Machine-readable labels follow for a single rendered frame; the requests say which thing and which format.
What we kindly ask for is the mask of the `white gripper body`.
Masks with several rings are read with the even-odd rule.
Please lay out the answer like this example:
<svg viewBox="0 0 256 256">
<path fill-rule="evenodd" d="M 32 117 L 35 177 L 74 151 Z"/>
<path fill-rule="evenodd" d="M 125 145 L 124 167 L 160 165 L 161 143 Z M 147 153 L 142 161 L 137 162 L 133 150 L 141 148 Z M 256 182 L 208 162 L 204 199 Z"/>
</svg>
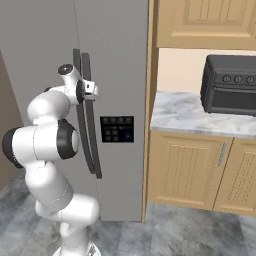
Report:
<svg viewBox="0 0 256 256">
<path fill-rule="evenodd" d="M 100 98 L 99 88 L 94 82 L 89 84 L 88 93 L 89 93 L 89 96 L 88 96 L 89 99 L 97 100 Z"/>
</svg>

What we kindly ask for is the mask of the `grey fridge door with panel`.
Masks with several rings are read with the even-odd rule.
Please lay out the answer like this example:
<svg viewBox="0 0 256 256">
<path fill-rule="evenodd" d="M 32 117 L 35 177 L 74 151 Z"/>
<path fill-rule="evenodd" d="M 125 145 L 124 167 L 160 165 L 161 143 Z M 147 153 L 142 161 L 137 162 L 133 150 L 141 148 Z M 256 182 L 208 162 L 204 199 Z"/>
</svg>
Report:
<svg viewBox="0 0 256 256">
<path fill-rule="evenodd" d="M 142 220 L 149 0 L 74 0 L 90 55 L 101 219 Z"/>
</svg>

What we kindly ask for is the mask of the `grey freezer door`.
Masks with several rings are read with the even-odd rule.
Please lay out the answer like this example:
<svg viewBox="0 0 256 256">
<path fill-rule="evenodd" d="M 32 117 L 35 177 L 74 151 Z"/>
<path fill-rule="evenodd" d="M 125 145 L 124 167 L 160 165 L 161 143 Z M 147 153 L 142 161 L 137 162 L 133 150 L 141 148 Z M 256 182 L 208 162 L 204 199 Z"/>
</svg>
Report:
<svg viewBox="0 0 256 256">
<path fill-rule="evenodd" d="M 58 68 L 73 65 L 78 45 L 73 0 L 0 0 L 0 50 L 23 125 L 30 126 L 30 102 L 50 87 L 62 86 Z"/>
</svg>

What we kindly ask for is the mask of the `light wood base cupboard door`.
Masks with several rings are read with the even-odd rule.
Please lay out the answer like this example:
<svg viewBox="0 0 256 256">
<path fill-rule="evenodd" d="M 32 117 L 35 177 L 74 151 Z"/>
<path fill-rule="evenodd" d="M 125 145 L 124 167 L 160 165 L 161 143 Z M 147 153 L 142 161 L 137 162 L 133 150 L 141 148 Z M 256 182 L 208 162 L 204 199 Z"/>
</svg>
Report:
<svg viewBox="0 0 256 256">
<path fill-rule="evenodd" d="M 224 141 L 226 151 L 218 167 Z M 232 137 L 152 131 L 149 200 L 212 210 L 232 142 Z"/>
<path fill-rule="evenodd" d="M 256 139 L 233 140 L 213 210 L 256 217 Z"/>
</svg>

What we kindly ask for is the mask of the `light wood side panel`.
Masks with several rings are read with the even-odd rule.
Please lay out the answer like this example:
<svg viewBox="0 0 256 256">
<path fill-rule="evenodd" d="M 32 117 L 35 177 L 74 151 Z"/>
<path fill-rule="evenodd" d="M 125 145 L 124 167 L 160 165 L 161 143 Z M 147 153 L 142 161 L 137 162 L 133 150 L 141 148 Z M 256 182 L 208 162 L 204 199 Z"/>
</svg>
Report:
<svg viewBox="0 0 256 256">
<path fill-rule="evenodd" d="M 157 91 L 158 56 L 157 30 L 158 30 L 159 0 L 149 0 L 148 17 L 148 53 L 147 53 L 147 80 L 145 102 L 145 135 L 144 135 L 144 173 L 142 194 L 142 221 L 146 218 L 148 201 L 148 169 L 150 148 L 150 123 Z"/>
</svg>

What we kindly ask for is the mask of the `black toaster oven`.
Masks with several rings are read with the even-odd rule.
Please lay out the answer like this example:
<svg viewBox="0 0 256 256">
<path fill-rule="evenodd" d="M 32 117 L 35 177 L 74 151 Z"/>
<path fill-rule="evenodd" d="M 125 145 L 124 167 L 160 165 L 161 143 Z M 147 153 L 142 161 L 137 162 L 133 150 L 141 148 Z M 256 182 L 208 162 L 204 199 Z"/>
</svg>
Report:
<svg viewBox="0 0 256 256">
<path fill-rule="evenodd" d="M 207 113 L 256 117 L 256 56 L 208 55 L 200 100 Z"/>
</svg>

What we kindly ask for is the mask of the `light wood wall cupboard door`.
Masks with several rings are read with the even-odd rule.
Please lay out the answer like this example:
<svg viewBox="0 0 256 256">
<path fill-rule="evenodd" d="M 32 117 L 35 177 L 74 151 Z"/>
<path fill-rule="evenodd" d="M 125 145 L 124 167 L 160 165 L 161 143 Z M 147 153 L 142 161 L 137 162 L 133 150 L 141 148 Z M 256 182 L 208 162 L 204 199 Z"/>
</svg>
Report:
<svg viewBox="0 0 256 256">
<path fill-rule="evenodd" d="M 157 46 L 256 51 L 256 0 L 159 0 Z"/>
</svg>

